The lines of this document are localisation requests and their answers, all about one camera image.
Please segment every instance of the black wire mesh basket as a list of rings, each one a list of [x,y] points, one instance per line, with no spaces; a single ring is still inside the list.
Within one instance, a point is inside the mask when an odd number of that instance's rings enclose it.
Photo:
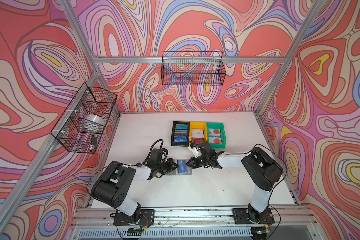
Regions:
[[[226,75],[222,55],[221,51],[163,51],[162,84],[222,86]]]
[[[85,86],[85,92],[68,120],[61,129],[51,132],[68,152],[95,153],[116,104],[116,94]]]

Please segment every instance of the yellow bin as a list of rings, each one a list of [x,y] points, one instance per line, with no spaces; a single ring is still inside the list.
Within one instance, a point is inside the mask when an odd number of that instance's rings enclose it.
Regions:
[[[204,140],[208,141],[208,132],[206,130],[206,122],[189,122],[189,141],[191,141],[191,132],[192,129],[203,129],[204,130]]]

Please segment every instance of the black mounting plate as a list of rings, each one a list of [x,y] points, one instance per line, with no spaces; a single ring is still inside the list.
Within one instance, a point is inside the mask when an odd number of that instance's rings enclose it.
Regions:
[[[145,225],[153,225],[154,224],[154,218],[155,218],[155,210],[154,209],[141,209],[140,212],[141,215],[147,216],[151,222],[149,222],[145,217],[140,216],[139,223],[137,225],[139,226],[145,226]],[[114,226],[133,226],[129,225],[129,223],[124,219],[125,214],[118,213],[116,217],[113,220]]]
[[[233,212],[233,216],[235,219],[235,224],[253,224],[249,219],[248,219],[248,214],[247,214],[247,209],[232,209]],[[264,211],[263,217],[261,218],[259,224],[274,224],[275,223],[275,219],[273,218],[272,212],[269,208],[267,208]]]

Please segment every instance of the white tabletop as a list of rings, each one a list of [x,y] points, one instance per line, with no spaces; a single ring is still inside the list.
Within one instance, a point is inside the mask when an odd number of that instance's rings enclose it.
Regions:
[[[158,139],[164,140],[168,158],[191,158],[193,154],[187,147],[171,146],[173,121],[224,123],[226,148],[216,151],[246,152],[256,143],[268,146],[252,112],[122,114],[106,165],[111,161],[125,164],[143,162],[149,148]],[[164,175],[160,179],[134,181],[128,195],[142,207],[246,205],[251,201],[254,186],[245,169],[201,167],[193,169],[192,175]],[[269,203],[294,204],[284,182],[275,188]],[[110,206],[94,200],[91,207]]]

